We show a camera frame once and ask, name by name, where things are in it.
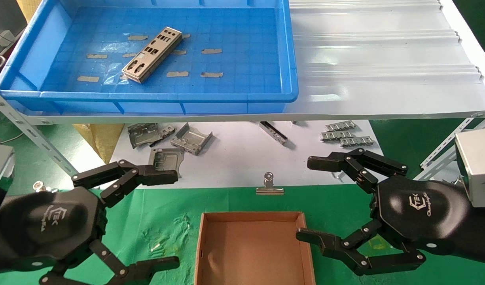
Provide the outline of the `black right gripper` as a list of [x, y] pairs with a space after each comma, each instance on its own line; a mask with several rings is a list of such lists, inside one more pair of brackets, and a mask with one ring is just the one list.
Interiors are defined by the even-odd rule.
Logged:
[[[317, 245], [322, 256], [341, 261], [357, 276], [412, 271], [425, 261], [418, 250], [436, 255], [472, 254], [466, 227], [472, 204], [465, 190], [446, 182], [404, 177], [408, 167], [377, 153], [357, 148], [307, 159], [310, 170], [345, 173], [367, 194], [375, 194], [371, 220], [347, 238], [299, 228], [298, 241]], [[389, 177], [378, 184], [370, 173]], [[358, 248], [379, 233], [400, 254], [367, 257]]]

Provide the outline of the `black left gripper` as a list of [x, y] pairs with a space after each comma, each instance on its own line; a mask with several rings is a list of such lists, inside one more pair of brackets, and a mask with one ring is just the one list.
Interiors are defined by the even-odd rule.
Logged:
[[[81, 187], [71, 191], [4, 198], [0, 206], [0, 274], [53, 266], [40, 278], [40, 285], [85, 285], [64, 274], [96, 254], [114, 273], [107, 285], [148, 285], [157, 272], [178, 268], [179, 258], [123, 265], [101, 242], [107, 224], [105, 207], [115, 206], [140, 185], [174, 184], [178, 179], [176, 170], [119, 160], [73, 175], [73, 186]], [[100, 198], [86, 190], [108, 182], [112, 184]]]

